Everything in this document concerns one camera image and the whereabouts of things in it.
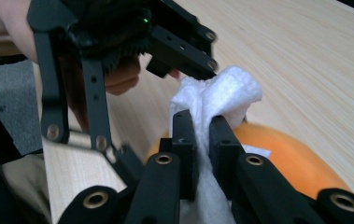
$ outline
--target wooden table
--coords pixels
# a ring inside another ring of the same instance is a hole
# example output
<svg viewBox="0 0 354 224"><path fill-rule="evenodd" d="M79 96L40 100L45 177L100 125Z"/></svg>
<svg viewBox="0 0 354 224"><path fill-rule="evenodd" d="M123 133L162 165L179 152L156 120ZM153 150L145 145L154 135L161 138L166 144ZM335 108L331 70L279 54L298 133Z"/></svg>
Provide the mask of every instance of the wooden table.
<svg viewBox="0 0 354 224"><path fill-rule="evenodd" d="M335 0L177 2L217 33L220 69L241 66L262 85L248 121L301 140L354 191L354 9ZM108 97L113 138L129 141L143 158L167 130L177 86L143 69L135 89ZM44 146L54 222L89 186L123 188L100 156L55 147Z"/></svg>

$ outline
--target gray floor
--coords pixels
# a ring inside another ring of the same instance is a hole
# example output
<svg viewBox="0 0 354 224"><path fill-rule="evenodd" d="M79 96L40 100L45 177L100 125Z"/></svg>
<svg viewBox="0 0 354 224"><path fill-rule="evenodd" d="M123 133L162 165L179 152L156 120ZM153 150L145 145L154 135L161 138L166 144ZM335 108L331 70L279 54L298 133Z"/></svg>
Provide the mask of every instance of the gray floor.
<svg viewBox="0 0 354 224"><path fill-rule="evenodd" d="M0 120L21 154L42 148L30 61L0 66Z"/></svg>

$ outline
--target paper towel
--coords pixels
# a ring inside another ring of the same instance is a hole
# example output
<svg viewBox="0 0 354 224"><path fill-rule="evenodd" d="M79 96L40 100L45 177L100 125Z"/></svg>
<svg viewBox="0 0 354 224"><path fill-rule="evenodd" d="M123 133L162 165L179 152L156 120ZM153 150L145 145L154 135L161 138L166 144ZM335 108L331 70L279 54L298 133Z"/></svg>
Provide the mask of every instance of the paper towel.
<svg viewBox="0 0 354 224"><path fill-rule="evenodd" d="M232 128L237 127L248 107L261 98L260 85L248 72L236 66L230 66L206 81L192 77L181 80L169 107L170 134L174 114L189 109L198 146L200 177L195 201L181 203L180 223L234 223L230 205L212 175L208 158L208 128L212 118L217 115L224 116Z"/></svg>
<svg viewBox="0 0 354 224"><path fill-rule="evenodd" d="M253 146L248 146L248 145L242 145L242 146L244 148L244 151L246 151L246 153L258 154L258 155L261 155L267 159L272 154L272 151L264 149L264 148L253 147Z"/></svg>

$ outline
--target black plastic part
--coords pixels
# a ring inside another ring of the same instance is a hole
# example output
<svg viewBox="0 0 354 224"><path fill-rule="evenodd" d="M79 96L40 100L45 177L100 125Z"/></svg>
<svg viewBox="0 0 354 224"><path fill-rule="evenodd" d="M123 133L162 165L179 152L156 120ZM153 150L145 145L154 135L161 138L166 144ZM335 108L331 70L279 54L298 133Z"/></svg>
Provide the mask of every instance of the black plastic part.
<svg viewBox="0 0 354 224"><path fill-rule="evenodd" d="M324 223L277 168L265 157L244 153L236 175L261 223Z"/></svg>
<svg viewBox="0 0 354 224"><path fill-rule="evenodd" d="M68 205L58 223L117 223L119 200L118 193L108 187L85 189Z"/></svg>
<svg viewBox="0 0 354 224"><path fill-rule="evenodd" d="M327 223L354 223L354 194L343 189L323 189L315 208Z"/></svg>
<svg viewBox="0 0 354 224"><path fill-rule="evenodd" d="M81 2L86 2L87 6L79 8L81 3L68 4L77 5L72 10L84 10L69 26L68 36L86 56L101 58L115 49L127 53L132 44L144 39L151 29L152 15L146 1Z"/></svg>
<svg viewBox="0 0 354 224"><path fill-rule="evenodd" d="M61 0L31 0L27 15L28 24L34 33L47 33L55 29L64 30L76 20L76 16ZM35 44L37 47L41 43L35 41Z"/></svg>
<svg viewBox="0 0 354 224"><path fill-rule="evenodd" d="M198 183L197 146L191 113L178 112L173 117L172 152L181 160L181 199L193 200Z"/></svg>
<svg viewBox="0 0 354 224"><path fill-rule="evenodd" d="M52 126L53 129L57 129L55 132L58 134L55 134L51 141L66 143L69 138L69 126L64 83L56 52L59 48L58 42L52 32L34 33L34 38L43 85L42 134L47 137L49 128Z"/></svg>
<svg viewBox="0 0 354 224"><path fill-rule="evenodd" d="M209 125L209 159L213 174L226 197L231 200L234 190L238 157L244 153L241 143L223 116L216 116Z"/></svg>
<svg viewBox="0 0 354 224"><path fill-rule="evenodd" d="M138 159L129 145L121 146L121 149L116 151L116 162L112 164L118 176L127 186L132 186L138 183L145 167L142 161Z"/></svg>
<svg viewBox="0 0 354 224"><path fill-rule="evenodd" d="M216 40L216 35L200 24L197 17L172 0L151 0L150 8L157 25L212 57L211 44Z"/></svg>
<svg viewBox="0 0 354 224"><path fill-rule="evenodd" d="M171 69L171 66L156 58L152 58L147 66L147 70L158 77L167 76Z"/></svg>
<svg viewBox="0 0 354 224"><path fill-rule="evenodd" d="M112 143L103 67L101 61L87 58L82 59L82 66L92 148L102 152Z"/></svg>
<svg viewBox="0 0 354 224"><path fill-rule="evenodd" d="M148 160L124 223L177 224L179 220L179 157L157 153Z"/></svg>
<svg viewBox="0 0 354 224"><path fill-rule="evenodd" d="M199 80L215 76L214 71L218 64L214 59L161 26L153 28L151 42L152 46L148 53L163 63L159 68L154 68L154 64L149 64L150 67L147 69L151 73L168 66Z"/></svg>
<svg viewBox="0 0 354 224"><path fill-rule="evenodd" d="M119 204L116 208L116 213L112 218L111 223L124 223L130 209L131 202L133 201L137 185L138 184L130 185L126 189L119 192Z"/></svg>
<svg viewBox="0 0 354 224"><path fill-rule="evenodd" d="M172 138L161 138L159 145L159 152L172 152L173 139Z"/></svg>
<svg viewBox="0 0 354 224"><path fill-rule="evenodd" d="M255 210L249 202L247 194L237 187L238 183L235 183L235 191L232 198L232 213L236 224L260 224Z"/></svg>

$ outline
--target robotic hand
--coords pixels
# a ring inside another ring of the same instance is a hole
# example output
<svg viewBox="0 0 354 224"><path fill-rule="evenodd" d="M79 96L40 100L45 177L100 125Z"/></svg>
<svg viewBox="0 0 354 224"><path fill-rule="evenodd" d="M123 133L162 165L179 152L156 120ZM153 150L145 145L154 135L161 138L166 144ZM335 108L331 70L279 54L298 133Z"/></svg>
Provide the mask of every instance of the robotic hand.
<svg viewBox="0 0 354 224"><path fill-rule="evenodd" d="M172 0L33 0L34 31L43 81L42 134L67 143L67 103L59 55L72 54L83 68L92 149L111 146L104 73L119 59L149 53L147 70L164 77L172 68L197 79L215 75L213 31Z"/></svg>

